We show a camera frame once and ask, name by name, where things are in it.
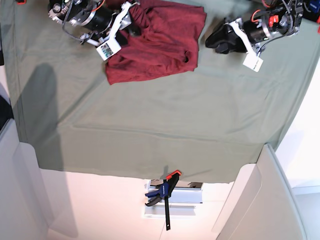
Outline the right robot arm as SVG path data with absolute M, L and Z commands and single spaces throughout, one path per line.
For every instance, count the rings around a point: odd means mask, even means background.
M 91 44 L 108 65 L 196 65 L 207 13 L 202 5 L 173 0 L 51 0 L 48 16 Z

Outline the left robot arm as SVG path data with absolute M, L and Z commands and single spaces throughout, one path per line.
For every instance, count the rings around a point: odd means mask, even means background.
M 243 65 L 258 72 L 262 52 L 275 40 L 296 35 L 304 13 L 302 0 L 262 1 L 265 9 L 255 10 L 249 19 L 225 18 L 206 39 L 208 48 L 218 54 L 245 53 Z

